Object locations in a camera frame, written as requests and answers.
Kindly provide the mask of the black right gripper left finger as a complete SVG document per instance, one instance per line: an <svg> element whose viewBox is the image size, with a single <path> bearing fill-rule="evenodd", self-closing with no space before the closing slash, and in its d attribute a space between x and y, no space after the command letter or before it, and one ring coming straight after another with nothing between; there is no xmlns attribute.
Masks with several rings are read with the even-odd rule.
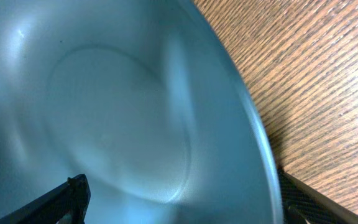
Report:
<svg viewBox="0 0 358 224"><path fill-rule="evenodd" d="M0 218L0 224L84 224L90 198L88 179L84 174L79 174Z"/></svg>

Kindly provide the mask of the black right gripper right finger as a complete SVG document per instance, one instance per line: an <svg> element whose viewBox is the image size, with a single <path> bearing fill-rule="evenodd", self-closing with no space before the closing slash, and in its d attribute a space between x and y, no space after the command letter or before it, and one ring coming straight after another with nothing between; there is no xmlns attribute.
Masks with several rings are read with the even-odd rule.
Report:
<svg viewBox="0 0 358 224"><path fill-rule="evenodd" d="M358 215L287 174L283 169L278 170L278 178L285 224L358 224Z"/></svg>

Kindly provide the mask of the blue bowl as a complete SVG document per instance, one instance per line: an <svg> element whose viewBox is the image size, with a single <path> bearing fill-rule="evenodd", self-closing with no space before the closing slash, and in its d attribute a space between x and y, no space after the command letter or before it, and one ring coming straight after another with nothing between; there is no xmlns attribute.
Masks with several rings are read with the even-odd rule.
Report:
<svg viewBox="0 0 358 224"><path fill-rule="evenodd" d="M282 223L250 93L191 1L0 1L0 218L84 174L86 223Z"/></svg>

